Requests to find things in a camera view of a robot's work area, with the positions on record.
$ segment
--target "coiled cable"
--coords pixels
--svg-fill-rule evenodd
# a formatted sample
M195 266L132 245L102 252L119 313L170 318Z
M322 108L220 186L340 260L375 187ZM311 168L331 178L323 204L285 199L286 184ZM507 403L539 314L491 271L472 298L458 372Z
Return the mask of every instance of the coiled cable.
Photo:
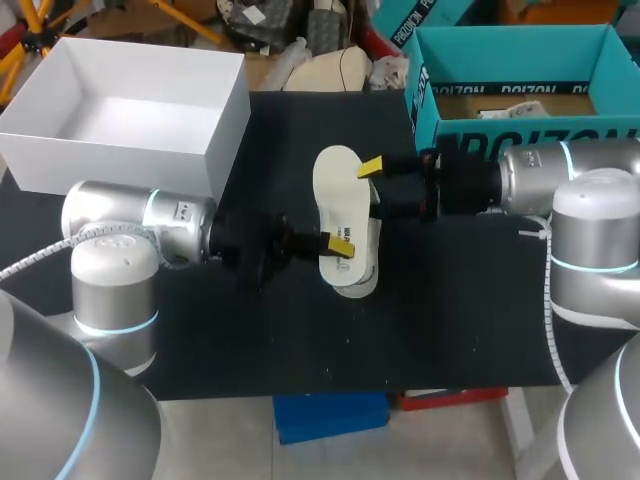
M21 272L22 270L29 268L31 265L41 260L44 260L45 258L50 257L51 255L54 255L66 248L74 248L80 243L90 240L92 238L103 237L106 235L127 234L127 233L132 235L138 235L140 237L145 238L146 240L149 240L151 244L158 251L158 261L160 262L160 265L162 265L163 267L171 268L171 269L182 268L179 265L177 266L172 264L162 256L162 253L158 245L157 235L154 232L140 225L129 224L129 223L91 224L91 225L87 225L80 233L73 235L69 238L65 238L64 240L60 240L59 242L49 245L48 247L45 247L41 250L38 250L37 252L29 255L28 257L23 258L19 262L16 262L13 265L10 265L5 269L1 270L0 282L3 280L6 280L12 275L15 275L16 273Z
M564 387L565 391L570 394L573 391L573 385L571 385L571 382L569 381L569 378L564 371L564 367L562 366L562 361L560 360L560 354L558 353L558 346L556 344L556 338L553 331L553 308L551 306L551 216L549 216L548 221L544 218L536 216L528 216L526 218L533 220L542 227L542 230L540 230L537 235L538 238L545 239L547 242L543 294L544 329L547 337L549 354L551 355L551 361L553 362L553 367L555 368L558 379L560 380L560 383Z

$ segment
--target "floor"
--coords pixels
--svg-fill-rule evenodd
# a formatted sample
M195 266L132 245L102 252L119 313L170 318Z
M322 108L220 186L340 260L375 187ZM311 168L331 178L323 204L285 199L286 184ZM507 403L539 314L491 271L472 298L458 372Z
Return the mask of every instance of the floor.
M199 40L196 47L210 45ZM5 170L0 158L0 179ZM555 387L525 394L535 429L563 398ZM286 447L270 398L163 402L163 410L174 445L172 480L515 479L496 403L396 412L385 428ZM556 465L546 480L564 478Z

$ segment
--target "teal cardboard box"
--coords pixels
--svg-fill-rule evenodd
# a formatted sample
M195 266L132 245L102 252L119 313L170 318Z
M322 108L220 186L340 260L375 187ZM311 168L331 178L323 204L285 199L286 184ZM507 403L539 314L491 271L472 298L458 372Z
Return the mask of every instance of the teal cardboard box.
M379 33L402 50L417 27L457 25L472 3L473 0L382 0L372 22Z
M461 153L494 160L511 145L638 136L640 69L610 26L419 28L408 47L405 99L418 151L454 137ZM591 114L443 119L438 110L443 97L506 95L581 99Z

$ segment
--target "black mat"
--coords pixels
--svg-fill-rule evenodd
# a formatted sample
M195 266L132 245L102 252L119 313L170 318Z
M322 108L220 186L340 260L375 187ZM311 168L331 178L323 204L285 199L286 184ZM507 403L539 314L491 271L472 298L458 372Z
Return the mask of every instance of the black mat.
M398 92L252 95L253 115L221 208L286 212L317 226L313 162L343 144L361 157L413 151ZM416 179L377 183L420 195ZM59 197L0 189L0 265L60 238ZM545 245L500 215L385 224L380 282L364 300L338 296L316 268L294 262L261 295L241 296L211 263L159 281L159 352L143 382L160 399L531 386L557 383L542 318ZM69 254L2 287L46 314L71 306ZM556 320L559 350L579 381L629 338Z

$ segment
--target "white shoe insole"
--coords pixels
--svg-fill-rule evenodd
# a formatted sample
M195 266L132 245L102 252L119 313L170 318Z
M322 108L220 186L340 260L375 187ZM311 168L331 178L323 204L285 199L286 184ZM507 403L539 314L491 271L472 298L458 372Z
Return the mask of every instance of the white shoe insole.
M313 167L320 230L355 247L353 258L320 257L320 274L334 287L354 285L367 273L371 190L369 180L358 178L360 165L353 150L335 145L320 152Z
M371 188L371 204L380 203L380 196L373 183ZM348 287L333 287L336 292L346 298L364 298L373 293L378 285L378 246L380 244L380 229L382 221L369 218L369 238L367 240L367 270L365 276L355 285Z

